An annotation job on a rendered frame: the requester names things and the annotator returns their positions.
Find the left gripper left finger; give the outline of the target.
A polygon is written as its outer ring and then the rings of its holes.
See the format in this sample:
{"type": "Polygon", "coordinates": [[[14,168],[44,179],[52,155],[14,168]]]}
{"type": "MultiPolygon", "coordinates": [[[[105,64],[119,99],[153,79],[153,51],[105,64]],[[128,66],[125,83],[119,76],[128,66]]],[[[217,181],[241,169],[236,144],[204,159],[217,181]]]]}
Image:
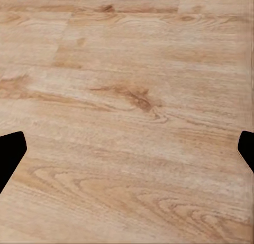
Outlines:
{"type": "Polygon", "coordinates": [[[27,151],[22,131],[0,137],[0,193],[27,151]]]}

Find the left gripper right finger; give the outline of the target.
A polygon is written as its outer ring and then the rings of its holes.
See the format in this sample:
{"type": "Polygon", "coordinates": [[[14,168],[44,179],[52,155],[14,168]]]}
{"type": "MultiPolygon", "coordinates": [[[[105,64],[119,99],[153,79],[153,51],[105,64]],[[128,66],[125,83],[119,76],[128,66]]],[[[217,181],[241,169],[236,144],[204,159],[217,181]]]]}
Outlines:
{"type": "Polygon", "coordinates": [[[239,138],[238,151],[254,172],[254,133],[242,131],[239,138]]]}

